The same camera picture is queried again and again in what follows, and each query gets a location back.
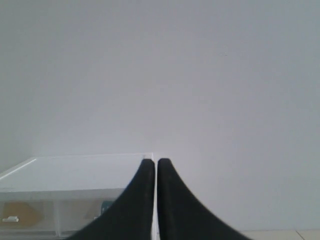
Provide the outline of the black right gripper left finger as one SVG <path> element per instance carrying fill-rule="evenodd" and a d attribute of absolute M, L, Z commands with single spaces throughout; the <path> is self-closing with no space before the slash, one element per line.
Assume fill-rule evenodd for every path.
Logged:
<path fill-rule="evenodd" d="M 131 182 L 97 219 L 69 240 L 150 240 L 155 194 L 155 163 L 143 159 Z"/>

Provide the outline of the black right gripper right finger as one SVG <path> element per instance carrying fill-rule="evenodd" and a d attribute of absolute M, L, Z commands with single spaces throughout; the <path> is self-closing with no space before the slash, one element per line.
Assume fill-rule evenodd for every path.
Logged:
<path fill-rule="evenodd" d="M 161 240 L 249 239 L 194 196 L 169 158 L 161 158 L 157 164 L 157 215 Z"/>

